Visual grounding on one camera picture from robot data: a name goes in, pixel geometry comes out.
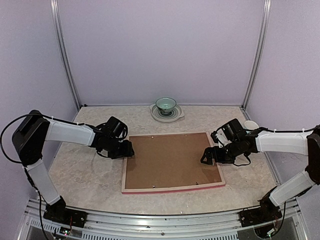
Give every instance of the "wall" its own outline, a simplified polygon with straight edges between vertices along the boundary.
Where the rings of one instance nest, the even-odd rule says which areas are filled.
[[[76,114],[54,32],[50,1],[0,2],[0,129],[13,118],[38,109],[43,114],[72,120]],[[4,135],[8,154],[18,159],[11,136]],[[48,167],[58,149],[47,143],[43,160]],[[35,196],[19,164],[0,154],[0,233],[13,239],[28,199]]]
[[[248,114],[278,130],[320,124],[320,1],[273,0],[270,21]],[[308,158],[271,155],[284,182],[304,170]],[[311,239],[320,236],[320,189],[298,198]]]
[[[264,0],[59,1],[81,101],[241,105]]]

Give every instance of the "brown board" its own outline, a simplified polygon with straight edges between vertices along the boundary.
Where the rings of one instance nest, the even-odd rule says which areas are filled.
[[[200,163],[213,145],[206,132],[130,136],[134,156],[124,159],[122,193],[170,193],[225,186],[219,165]]]

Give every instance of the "beige table surface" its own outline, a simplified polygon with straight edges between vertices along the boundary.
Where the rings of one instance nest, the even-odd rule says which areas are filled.
[[[82,107],[75,122],[98,125],[115,116],[128,125],[129,135],[212,132],[228,121],[245,118],[238,107],[182,106],[185,117],[173,123],[154,120],[148,106]],[[121,193],[123,159],[108,159],[94,148],[63,143],[49,174],[68,206],[130,214],[195,214],[258,205],[276,184],[262,153],[250,156],[252,164],[222,164],[226,186],[179,193],[131,195]],[[246,163],[240,156],[236,163]]]

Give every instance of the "red edge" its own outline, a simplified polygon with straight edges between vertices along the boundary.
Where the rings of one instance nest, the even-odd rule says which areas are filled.
[[[169,194],[169,193],[179,193],[179,192],[188,192],[188,191],[196,191],[203,189],[215,189],[224,187],[226,184],[218,185],[218,186],[204,186],[199,188],[189,188],[189,189],[179,189],[179,190],[159,190],[159,191],[123,191],[122,194]]]

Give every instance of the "green bowl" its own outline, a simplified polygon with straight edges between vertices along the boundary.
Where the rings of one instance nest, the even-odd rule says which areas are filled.
[[[162,97],[155,102],[155,105],[162,115],[168,116],[171,115],[172,110],[177,105],[177,102],[170,97]]]

